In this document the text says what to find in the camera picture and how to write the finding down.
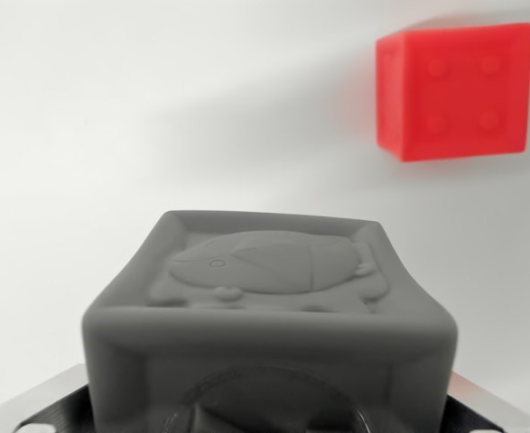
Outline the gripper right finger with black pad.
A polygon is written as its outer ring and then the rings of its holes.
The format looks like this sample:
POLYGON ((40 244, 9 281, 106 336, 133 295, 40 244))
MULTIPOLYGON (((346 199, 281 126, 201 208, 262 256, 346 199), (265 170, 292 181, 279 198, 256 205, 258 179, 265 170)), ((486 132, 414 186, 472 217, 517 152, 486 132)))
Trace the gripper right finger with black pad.
POLYGON ((439 432, 530 432, 530 414, 463 376, 446 374, 439 432))

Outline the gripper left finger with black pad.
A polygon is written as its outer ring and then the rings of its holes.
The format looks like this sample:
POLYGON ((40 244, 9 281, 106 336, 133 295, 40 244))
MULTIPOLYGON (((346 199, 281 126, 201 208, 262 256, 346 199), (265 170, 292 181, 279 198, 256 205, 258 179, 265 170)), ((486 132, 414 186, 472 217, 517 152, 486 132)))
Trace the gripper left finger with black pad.
POLYGON ((59 432, 95 430, 84 364, 0 404, 0 432, 15 432, 31 423, 49 424, 59 432))

